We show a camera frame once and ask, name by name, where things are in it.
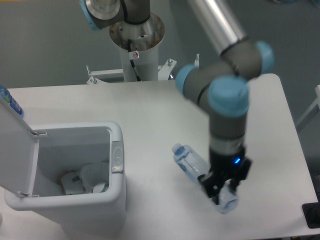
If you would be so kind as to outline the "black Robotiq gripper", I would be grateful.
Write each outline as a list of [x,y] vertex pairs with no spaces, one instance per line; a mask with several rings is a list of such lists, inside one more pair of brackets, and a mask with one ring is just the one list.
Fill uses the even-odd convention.
[[205,194],[214,203],[220,203],[219,194],[225,181],[230,180],[229,188],[235,195],[241,181],[246,180],[252,161],[246,157],[246,148],[231,155],[223,155],[209,150],[210,169],[207,174],[197,177]]

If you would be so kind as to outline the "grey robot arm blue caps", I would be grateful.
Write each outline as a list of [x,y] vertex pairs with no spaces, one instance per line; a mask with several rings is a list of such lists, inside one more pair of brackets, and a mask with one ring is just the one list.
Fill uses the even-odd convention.
[[[148,0],[82,0],[89,26],[109,28],[113,42],[124,50],[124,80],[158,79],[158,65],[141,62],[142,53],[162,39],[163,29]],[[275,57],[265,42],[252,42],[224,0],[191,0],[189,5],[208,35],[220,61],[205,69],[184,66],[175,86],[209,116],[210,168],[183,163],[181,168],[200,184],[217,206],[235,204],[237,187],[247,178],[251,161],[244,145],[249,110],[248,81],[269,73]]]

